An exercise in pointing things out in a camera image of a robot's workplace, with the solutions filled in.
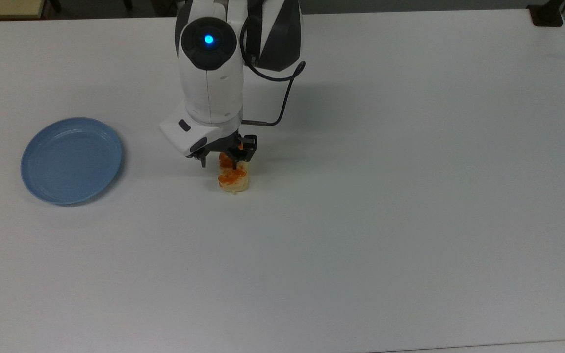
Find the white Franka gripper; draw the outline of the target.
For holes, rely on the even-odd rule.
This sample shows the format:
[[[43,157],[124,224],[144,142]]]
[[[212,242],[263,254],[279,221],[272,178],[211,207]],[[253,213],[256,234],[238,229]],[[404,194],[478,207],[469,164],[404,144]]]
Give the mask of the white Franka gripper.
[[[232,161],[232,169],[239,163],[249,162],[257,150],[257,136],[241,135],[238,129],[242,123],[244,109],[229,114],[220,123],[207,123],[196,119],[188,112],[186,103],[180,102],[174,112],[159,127],[173,147],[186,158],[198,158],[201,167],[207,165],[210,152],[225,152]]]

